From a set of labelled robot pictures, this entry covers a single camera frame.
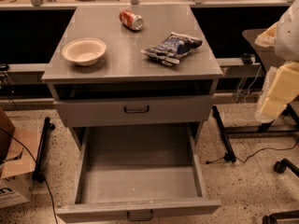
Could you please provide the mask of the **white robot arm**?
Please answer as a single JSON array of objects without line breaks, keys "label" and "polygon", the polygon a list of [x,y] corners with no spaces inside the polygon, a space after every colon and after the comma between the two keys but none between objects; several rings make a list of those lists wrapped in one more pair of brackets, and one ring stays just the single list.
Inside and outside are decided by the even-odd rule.
[{"label": "white robot arm", "polygon": [[299,95],[299,0],[295,0],[279,21],[259,34],[254,43],[273,47],[285,63],[270,67],[263,83],[255,118],[261,123],[276,119]]}]

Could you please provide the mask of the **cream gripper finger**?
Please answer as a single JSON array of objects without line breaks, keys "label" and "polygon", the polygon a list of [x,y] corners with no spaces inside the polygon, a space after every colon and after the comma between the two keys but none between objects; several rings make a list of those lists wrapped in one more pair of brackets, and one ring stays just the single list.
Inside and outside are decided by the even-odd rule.
[{"label": "cream gripper finger", "polygon": [[270,27],[268,27],[264,32],[259,34],[254,43],[260,47],[268,48],[275,45],[275,38],[278,28],[278,22],[275,22]]},{"label": "cream gripper finger", "polygon": [[299,62],[270,67],[263,83],[254,117],[259,122],[276,119],[287,104],[299,95]]}]

